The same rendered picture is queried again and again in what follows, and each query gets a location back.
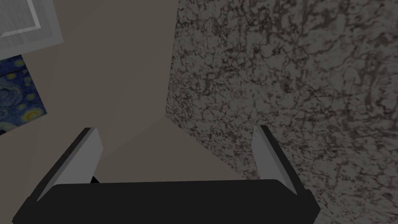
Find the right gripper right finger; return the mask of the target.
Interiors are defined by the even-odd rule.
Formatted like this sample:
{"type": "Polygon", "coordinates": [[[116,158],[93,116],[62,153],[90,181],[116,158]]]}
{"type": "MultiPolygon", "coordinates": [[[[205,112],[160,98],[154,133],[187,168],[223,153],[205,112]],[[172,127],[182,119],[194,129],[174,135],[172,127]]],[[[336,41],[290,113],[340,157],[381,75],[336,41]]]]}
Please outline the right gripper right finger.
{"type": "Polygon", "coordinates": [[[300,194],[305,190],[292,164],[267,126],[253,127],[251,149],[261,179],[278,180],[294,194],[300,194]]]}

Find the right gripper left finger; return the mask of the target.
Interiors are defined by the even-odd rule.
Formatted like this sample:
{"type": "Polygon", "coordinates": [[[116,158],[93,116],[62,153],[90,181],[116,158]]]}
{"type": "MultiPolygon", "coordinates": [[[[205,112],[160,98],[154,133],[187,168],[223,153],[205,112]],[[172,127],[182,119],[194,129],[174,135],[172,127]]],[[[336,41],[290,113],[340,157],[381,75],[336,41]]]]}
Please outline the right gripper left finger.
{"type": "Polygon", "coordinates": [[[38,201],[51,187],[59,184],[89,183],[103,151],[97,128],[84,128],[30,195],[38,201]]]}

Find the blue swirling night-sky painting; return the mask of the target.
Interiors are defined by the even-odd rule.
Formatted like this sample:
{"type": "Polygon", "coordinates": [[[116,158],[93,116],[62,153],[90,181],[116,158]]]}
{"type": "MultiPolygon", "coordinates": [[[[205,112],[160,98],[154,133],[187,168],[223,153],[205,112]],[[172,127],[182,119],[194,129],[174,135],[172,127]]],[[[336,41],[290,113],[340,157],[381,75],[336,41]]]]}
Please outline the blue swirling night-sky painting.
{"type": "Polygon", "coordinates": [[[0,60],[0,135],[46,114],[22,56],[0,60]]]}

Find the white panelled door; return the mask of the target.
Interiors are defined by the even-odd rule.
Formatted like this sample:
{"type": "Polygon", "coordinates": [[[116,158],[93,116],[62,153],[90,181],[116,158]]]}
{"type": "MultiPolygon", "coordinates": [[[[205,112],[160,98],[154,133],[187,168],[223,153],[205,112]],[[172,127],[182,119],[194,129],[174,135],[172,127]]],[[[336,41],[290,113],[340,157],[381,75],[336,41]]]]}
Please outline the white panelled door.
{"type": "Polygon", "coordinates": [[[53,0],[0,0],[0,60],[61,43],[53,0]]]}

